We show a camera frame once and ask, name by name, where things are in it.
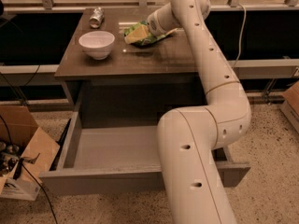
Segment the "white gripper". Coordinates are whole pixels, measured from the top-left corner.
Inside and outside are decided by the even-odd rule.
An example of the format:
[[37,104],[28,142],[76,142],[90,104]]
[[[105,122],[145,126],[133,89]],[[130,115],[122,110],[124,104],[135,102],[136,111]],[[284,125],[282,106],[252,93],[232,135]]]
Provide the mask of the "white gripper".
[[127,30],[124,38],[125,42],[133,44],[147,38],[150,32],[155,36],[159,36],[181,27],[170,3],[151,13],[147,18],[147,23],[149,28],[146,25],[140,25],[133,30]]

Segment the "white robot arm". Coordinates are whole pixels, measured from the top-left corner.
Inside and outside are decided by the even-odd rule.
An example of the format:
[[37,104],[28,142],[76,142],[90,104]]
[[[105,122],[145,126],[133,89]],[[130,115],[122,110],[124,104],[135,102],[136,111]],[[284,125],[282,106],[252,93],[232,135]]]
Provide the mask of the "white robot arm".
[[170,0],[125,30],[128,44],[151,41],[181,27],[189,41],[206,105],[175,108],[158,123],[158,150],[175,224],[236,224],[212,151],[249,128],[249,100],[205,25],[209,0]]

